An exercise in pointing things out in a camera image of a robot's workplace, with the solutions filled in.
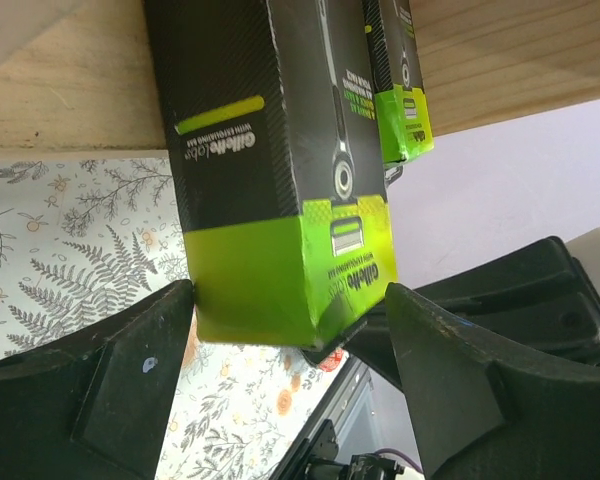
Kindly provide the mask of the green black razor box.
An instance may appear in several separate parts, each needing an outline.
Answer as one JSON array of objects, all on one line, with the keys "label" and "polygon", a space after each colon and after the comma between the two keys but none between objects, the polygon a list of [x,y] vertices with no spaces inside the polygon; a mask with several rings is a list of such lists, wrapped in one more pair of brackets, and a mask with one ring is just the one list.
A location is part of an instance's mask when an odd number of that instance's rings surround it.
[{"label": "green black razor box", "polygon": [[346,343],[397,278],[358,1],[147,1],[206,342]]},{"label": "green black razor box", "polygon": [[407,0],[362,3],[371,61],[385,182],[434,148],[428,105]]}]

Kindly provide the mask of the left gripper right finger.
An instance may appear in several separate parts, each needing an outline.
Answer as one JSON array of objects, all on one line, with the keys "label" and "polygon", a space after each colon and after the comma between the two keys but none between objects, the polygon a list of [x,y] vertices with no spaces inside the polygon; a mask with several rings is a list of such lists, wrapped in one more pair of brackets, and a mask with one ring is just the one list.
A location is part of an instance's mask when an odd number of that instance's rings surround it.
[{"label": "left gripper right finger", "polygon": [[428,479],[600,479],[600,368],[392,283],[390,337]]}]

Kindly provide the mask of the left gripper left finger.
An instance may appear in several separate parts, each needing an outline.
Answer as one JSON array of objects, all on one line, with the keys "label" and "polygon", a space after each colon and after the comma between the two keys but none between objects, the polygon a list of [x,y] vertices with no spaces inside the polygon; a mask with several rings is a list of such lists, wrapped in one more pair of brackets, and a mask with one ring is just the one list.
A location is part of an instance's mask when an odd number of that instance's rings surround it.
[{"label": "left gripper left finger", "polygon": [[179,280],[0,360],[0,479],[152,479],[192,323]]}]

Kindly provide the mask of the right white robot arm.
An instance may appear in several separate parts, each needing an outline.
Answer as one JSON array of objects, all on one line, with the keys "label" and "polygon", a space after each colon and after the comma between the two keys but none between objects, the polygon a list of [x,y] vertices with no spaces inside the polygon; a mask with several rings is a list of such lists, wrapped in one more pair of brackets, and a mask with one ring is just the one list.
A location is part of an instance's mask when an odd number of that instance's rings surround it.
[{"label": "right white robot arm", "polygon": [[600,294],[557,237],[417,289],[389,284],[344,348],[418,417],[600,408]]}]

